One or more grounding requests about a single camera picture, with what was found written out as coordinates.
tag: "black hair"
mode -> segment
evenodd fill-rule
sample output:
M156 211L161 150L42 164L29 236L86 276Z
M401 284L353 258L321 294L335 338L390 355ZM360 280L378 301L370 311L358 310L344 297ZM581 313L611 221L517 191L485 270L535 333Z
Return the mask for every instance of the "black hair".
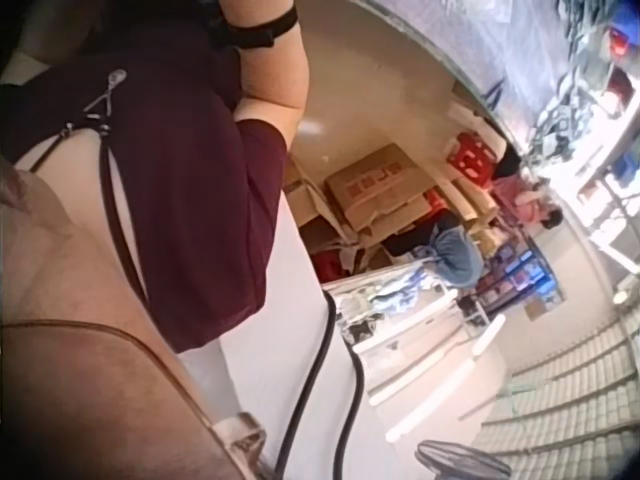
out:
M562 213L562 209L560 207L554 208L549 212L549 216L542 220L540 223L547 230L551 230L554 227L557 227L564 220L564 214Z

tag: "black cord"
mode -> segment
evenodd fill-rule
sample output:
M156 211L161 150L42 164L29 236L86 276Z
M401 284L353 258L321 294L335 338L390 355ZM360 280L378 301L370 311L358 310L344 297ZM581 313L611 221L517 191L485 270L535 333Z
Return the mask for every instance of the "black cord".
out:
M320 344L320 348L318 349L316 358L313 361L313 365L311 365L311 370L309 371L309 375L307 375L307 379L305 380L304 386L302 387L302 392L300 393L300 397L298 397L298 402L296 403L293 414L291 415L291 420L289 420L287 431L284 434L282 446L280 447L280 452L278 453L278 459L276 461L276 467L274 469L274 478L276 480L284 479L284 472L287 468L287 461L289 460L289 455L291 453L291 448L293 447L293 442L298 431L298 426L300 425L300 421L302 420L302 414L304 413L304 409L307 406L307 402L309 401L309 397L311 396L311 392L318 378L318 374L320 373L320 369L324 364L324 361L327 357L327 352L329 351L329 347L331 346L331 338L333 336L333 331L336 324L336 302L329 293L324 291L322 293L324 294L324 298L327 301L328 307L327 327L325 329L324 337L322 338L322 343ZM347 344L346 342L345 344L349 349L349 355L356 372L356 387L353 395L353 400L351 402L351 407L349 408L349 413L347 414L344 426L342 427L342 431L340 432L340 438L338 440L338 445L333 457L334 480L342 480L344 456L347 450L349 435L351 434L351 430L353 428L353 424L355 423L356 416L358 415L360 403L362 402L362 397L364 395L364 368L362 367L362 362L360 361L360 357L358 357L358 355L356 355L351 348L351 345Z

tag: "person in pink shirt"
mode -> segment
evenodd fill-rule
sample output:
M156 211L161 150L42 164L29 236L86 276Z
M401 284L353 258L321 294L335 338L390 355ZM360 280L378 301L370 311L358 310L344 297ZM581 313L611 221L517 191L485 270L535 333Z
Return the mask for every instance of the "person in pink shirt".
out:
M522 159L510 145L493 172L492 193L498 202L524 225L551 230L562 223L562 208L553 203L545 184L531 185L520 176Z

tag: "maroon shirt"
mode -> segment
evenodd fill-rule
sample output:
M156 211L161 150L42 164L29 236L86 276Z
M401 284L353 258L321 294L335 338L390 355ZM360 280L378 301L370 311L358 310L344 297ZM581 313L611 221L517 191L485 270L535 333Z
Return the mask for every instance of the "maroon shirt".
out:
M237 57L171 22L121 35L25 85L0 125L2 152L15 162L58 133L119 68L127 78L113 94L110 147L152 317L181 352L264 304L286 145L265 122L234 121Z

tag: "person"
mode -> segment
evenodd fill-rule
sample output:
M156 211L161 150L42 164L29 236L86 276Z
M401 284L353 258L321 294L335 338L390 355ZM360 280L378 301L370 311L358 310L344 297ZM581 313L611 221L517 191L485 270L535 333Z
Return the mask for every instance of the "person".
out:
M544 182L530 185L520 176L521 163L508 145L492 175L494 197L523 225L540 224L547 230L557 227L564 219L562 208L551 200Z
M478 247L458 216L447 208L412 230L391 235L382 246L394 257L411 253L414 257L424 258L426 268L452 287L475 286L484 267Z
M239 55L212 48L195 1L107 2L104 34L0 121L2 153L96 238L176 352L264 304L309 83L292 0L220 7Z

